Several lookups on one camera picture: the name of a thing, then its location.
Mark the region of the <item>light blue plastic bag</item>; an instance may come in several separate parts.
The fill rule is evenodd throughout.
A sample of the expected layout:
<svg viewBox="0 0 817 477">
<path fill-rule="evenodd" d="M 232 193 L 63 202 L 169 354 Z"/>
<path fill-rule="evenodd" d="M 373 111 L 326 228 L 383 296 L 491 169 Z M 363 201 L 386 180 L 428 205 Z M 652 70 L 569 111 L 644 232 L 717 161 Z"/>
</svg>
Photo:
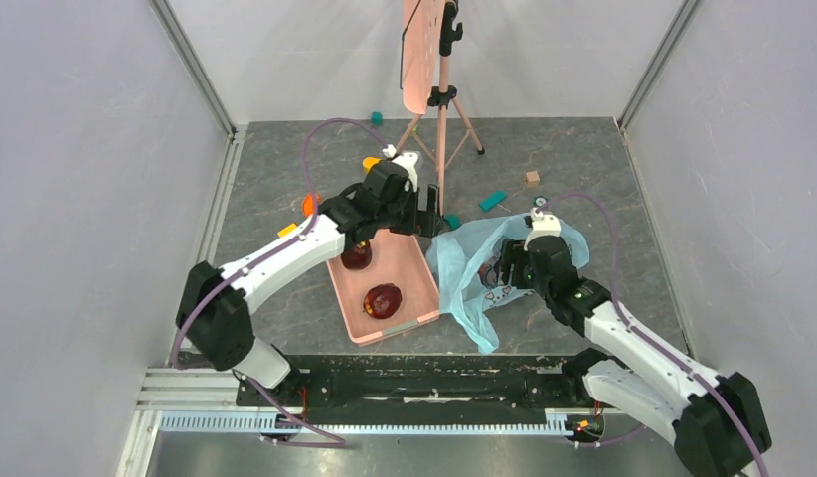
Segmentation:
<svg viewBox="0 0 817 477">
<path fill-rule="evenodd" d="M 523 214 L 471 221 L 435 237 L 425 254 L 437 279 L 440 311 L 454 317 L 482 354 L 500 346 L 486 311 L 534 292 L 500 283 L 488 289 L 477 272 L 488 260 L 498 262 L 504 239 L 523 240 L 529 231 Z"/>
</svg>

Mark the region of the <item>red fake apple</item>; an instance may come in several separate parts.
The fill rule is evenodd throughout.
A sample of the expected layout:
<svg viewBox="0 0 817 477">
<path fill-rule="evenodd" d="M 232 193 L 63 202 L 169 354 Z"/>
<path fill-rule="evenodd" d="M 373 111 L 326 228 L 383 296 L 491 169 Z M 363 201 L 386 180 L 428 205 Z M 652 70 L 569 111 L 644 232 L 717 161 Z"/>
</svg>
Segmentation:
<svg viewBox="0 0 817 477">
<path fill-rule="evenodd" d="M 388 319 L 394 316 L 403 302 L 403 294 L 393 283 L 385 283 L 371 288 L 363 299 L 363 310 L 374 319 Z"/>
</svg>

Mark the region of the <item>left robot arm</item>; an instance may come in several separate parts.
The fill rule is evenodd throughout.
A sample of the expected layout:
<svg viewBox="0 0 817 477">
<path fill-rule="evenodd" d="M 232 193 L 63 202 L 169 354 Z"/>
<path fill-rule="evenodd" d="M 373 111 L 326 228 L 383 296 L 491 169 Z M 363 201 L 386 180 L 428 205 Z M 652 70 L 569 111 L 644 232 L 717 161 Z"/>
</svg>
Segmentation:
<svg viewBox="0 0 817 477">
<path fill-rule="evenodd" d="M 176 341 L 189 340 L 217 371 L 234 370 L 261 384 L 275 404 L 299 392 L 293 366 L 258 339 L 251 314 L 309 269 L 373 239 L 380 230 L 433 238 L 443 228 L 439 186 L 421 187 L 406 154 L 374 165 L 365 179 L 324 200 L 294 232 L 243 258 L 194 265 L 175 318 Z"/>
</svg>

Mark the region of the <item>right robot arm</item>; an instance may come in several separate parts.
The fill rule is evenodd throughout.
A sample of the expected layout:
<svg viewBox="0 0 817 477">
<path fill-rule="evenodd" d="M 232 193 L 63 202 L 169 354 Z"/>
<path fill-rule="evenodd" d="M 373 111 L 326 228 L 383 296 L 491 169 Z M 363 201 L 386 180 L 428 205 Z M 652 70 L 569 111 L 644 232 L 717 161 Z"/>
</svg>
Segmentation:
<svg viewBox="0 0 817 477">
<path fill-rule="evenodd" d="M 669 443 L 693 476 L 760 475 L 772 438 L 756 386 L 680 353 L 635 319 L 602 284 L 578 274 L 559 237 L 506 239 L 499 280 L 537 294 L 553 317 L 591 348 L 562 367 L 561 390 L 574 405 L 593 399 L 617 408 Z"/>
</svg>

